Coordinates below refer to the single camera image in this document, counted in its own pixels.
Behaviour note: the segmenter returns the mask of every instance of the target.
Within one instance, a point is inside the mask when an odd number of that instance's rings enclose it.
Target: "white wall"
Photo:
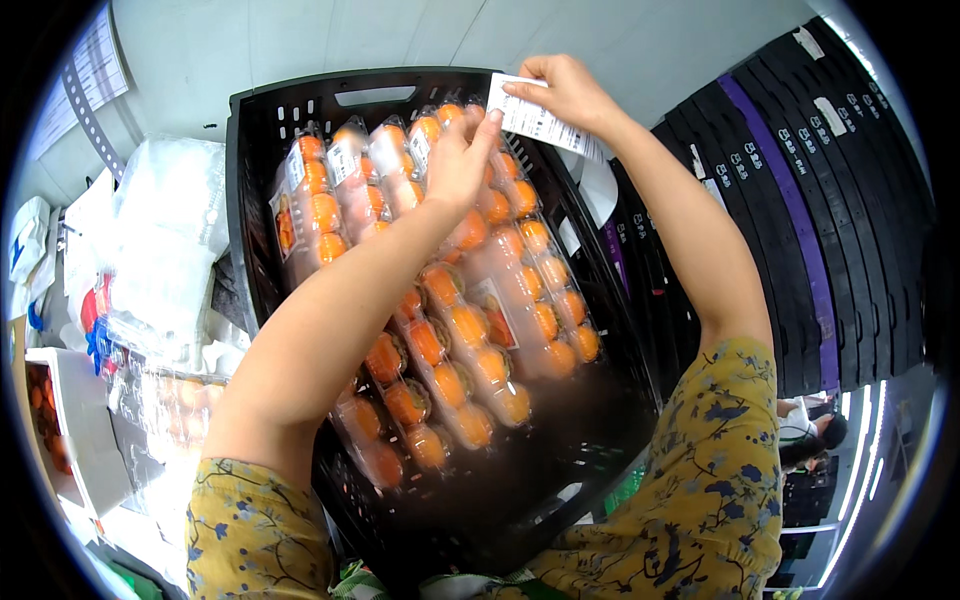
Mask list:
[[[647,126],[814,16],[804,0],[113,0],[131,90],[97,111],[121,156],[144,132],[223,141],[230,94],[327,71],[583,59]],[[203,129],[216,123],[216,129]],[[79,128],[15,192],[69,204],[103,169]]]

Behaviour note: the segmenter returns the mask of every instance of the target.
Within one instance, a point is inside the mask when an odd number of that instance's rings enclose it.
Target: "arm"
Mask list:
[[[506,84],[507,93],[594,133],[620,158],[657,224],[670,264],[700,318],[700,350],[750,336],[773,347],[754,258],[730,216],[645,128],[607,95],[579,61],[532,57],[520,76],[549,87]]]
[[[210,420],[204,458],[271,468],[309,489],[313,439],[403,292],[473,205],[502,114],[453,121],[430,153],[424,202],[313,274],[254,338]]]
[[[789,415],[790,411],[792,411],[795,408],[800,408],[800,407],[794,404],[793,402],[787,402],[786,400],[777,398],[777,416],[780,417],[781,419]]]

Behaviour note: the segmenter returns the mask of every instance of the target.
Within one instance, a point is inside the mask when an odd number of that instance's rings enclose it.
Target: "paper slip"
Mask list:
[[[127,76],[116,52],[117,44],[113,38],[110,11],[106,3],[104,4],[73,50],[73,61],[77,65],[77,75],[80,76],[79,84],[93,110],[128,89]],[[36,129],[27,149],[27,158],[40,158],[40,155],[76,124],[77,115],[70,106],[70,99],[66,96],[60,77],[57,77],[43,106],[43,112],[36,122]]]
[[[503,91],[505,83],[523,82],[546,87],[546,82],[503,73],[490,77],[487,112],[494,108],[503,111],[503,131],[519,133],[560,148],[566,148],[590,160],[603,161],[603,152],[593,136],[570,127],[549,110]]]

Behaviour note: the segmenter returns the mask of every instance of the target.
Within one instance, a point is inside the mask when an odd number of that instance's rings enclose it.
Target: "black plastic crate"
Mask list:
[[[357,114],[369,128],[391,114],[408,119],[446,92],[486,93],[489,70],[447,67],[331,73],[273,84],[230,98],[227,203],[237,287],[255,335],[284,298],[267,200],[276,166],[297,127],[320,123],[329,136]],[[340,92],[409,86],[402,99],[341,106]],[[496,429],[495,452],[457,447],[456,474],[420,490],[382,495],[360,473],[329,422],[314,448],[313,487],[339,529],[396,597],[416,593],[437,574],[505,574],[531,559],[565,527],[595,507],[636,467],[658,416],[659,391],[645,357],[653,357],[649,309],[632,310],[604,252],[601,233],[556,151],[508,136],[543,202],[543,217],[560,239],[564,217],[582,247],[567,256],[596,329],[606,332],[606,358],[570,380],[522,381],[535,404],[529,430]],[[566,502],[557,493],[579,483]]]

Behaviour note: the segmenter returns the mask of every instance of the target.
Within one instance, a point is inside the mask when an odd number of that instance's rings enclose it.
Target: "yellow floral shirt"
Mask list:
[[[759,598],[780,564],[776,389],[771,351],[753,339],[703,353],[664,406],[637,493],[527,567],[578,598]],[[331,559],[308,500],[268,469],[203,461],[187,510],[192,596],[326,598]],[[493,581],[480,594],[532,595]]]

